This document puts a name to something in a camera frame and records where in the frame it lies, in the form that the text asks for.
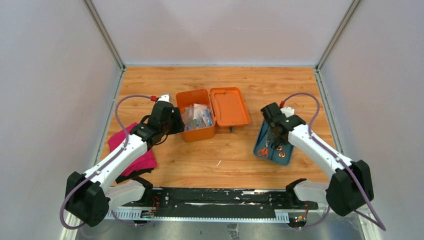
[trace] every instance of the white wall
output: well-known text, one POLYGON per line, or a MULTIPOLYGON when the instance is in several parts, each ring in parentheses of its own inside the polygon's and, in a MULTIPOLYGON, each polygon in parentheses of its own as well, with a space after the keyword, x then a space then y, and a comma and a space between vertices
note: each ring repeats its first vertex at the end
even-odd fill
POLYGON ((362 1, 322 71, 345 153, 371 167, 385 240, 424 234, 423 11, 362 1))
POLYGON ((94 0, 130 65, 315 65, 352 0, 94 0))
POLYGON ((58 239, 119 69, 81 0, 1 1, 0 23, 0 238, 58 239))

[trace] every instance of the red towel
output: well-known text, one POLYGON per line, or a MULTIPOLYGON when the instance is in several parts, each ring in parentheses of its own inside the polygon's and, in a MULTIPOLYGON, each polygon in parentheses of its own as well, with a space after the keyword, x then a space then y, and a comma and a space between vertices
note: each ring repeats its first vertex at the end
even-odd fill
MULTIPOLYGON (((135 125, 137 125, 136 122, 126 127, 126 130, 129 132, 135 125)), ((123 141, 125 140, 125 133, 124 130, 121 130, 120 132, 115 133, 110 139, 107 141, 107 144, 109 144, 109 150, 112 152, 115 150, 123 141)), ((137 158, 135 161, 133 161, 126 169, 123 171, 121 175, 128 176, 130 173, 134 171, 139 171, 143 169, 154 169, 158 166, 158 163, 155 160, 155 156, 153 156, 153 152, 150 149, 147 151, 144 155, 137 158)))

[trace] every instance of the wooden tabletop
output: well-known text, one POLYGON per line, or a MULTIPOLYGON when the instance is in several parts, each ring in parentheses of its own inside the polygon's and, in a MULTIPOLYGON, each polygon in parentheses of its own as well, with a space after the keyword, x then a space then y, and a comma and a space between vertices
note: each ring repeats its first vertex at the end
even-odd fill
MULTIPOLYGON (((143 178, 156 187, 260 189, 284 189, 299 178, 329 181, 320 168, 297 148, 288 166, 280 166, 253 155, 263 121, 261 108, 273 102, 280 103, 297 92, 314 94, 321 102, 312 68, 128 67, 118 99, 133 94, 159 96, 169 93, 176 106, 175 95, 178 92, 218 87, 237 87, 241 90, 250 124, 236 127, 233 133, 228 127, 217 126, 214 138, 196 142, 184 142, 181 134, 170 135, 164 144, 153 148, 158 167, 152 173, 141 175, 143 178)), ((130 98, 120 105, 119 118, 126 126, 138 123, 143 116, 151 113, 153 104, 145 98, 130 98)), ((295 113, 307 123, 316 110, 314 100, 308 96, 296 96, 286 106, 294 107, 295 113)), ((113 117, 107 139, 120 130, 113 117)), ((322 104, 313 131, 334 146, 322 104)), ((109 152, 106 144, 101 158, 109 152)))

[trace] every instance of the blue tray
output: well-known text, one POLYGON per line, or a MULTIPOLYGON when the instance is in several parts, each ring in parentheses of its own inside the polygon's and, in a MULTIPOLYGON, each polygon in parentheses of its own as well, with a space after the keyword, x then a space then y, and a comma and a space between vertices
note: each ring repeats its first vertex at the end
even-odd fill
POLYGON ((268 133, 268 124, 265 121, 262 121, 262 126, 260 127, 260 131, 256 139, 256 144, 254 145, 254 148, 253 148, 253 154, 257 158, 268 160, 282 166, 289 165, 290 160, 292 159, 293 148, 294 148, 293 145, 291 145, 290 143, 287 143, 282 146, 282 149, 285 152, 285 157, 280 157, 278 155, 279 151, 276 149, 272 149, 269 146, 268 146, 268 154, 269 154, 268 159, 266 159, 265 157, 258 156, 258 151, 265 147, 265 143, 267 141, 267 133, 268 133))

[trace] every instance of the orange container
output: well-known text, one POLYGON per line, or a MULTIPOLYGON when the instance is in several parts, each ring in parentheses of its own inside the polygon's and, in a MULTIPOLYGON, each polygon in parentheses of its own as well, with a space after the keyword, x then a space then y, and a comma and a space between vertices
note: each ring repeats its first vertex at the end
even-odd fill
POLYGON ((251 122, 242 92, 237 87, 212 88, 210 93, 204 88, 184 91, 177 93, 175 98, 181 114, 193 104, 207 105, 212 109, 213 125, 182 132, 182 138, 186 142, 213 138, 215 123, 220 127, 237 127, 251 122))

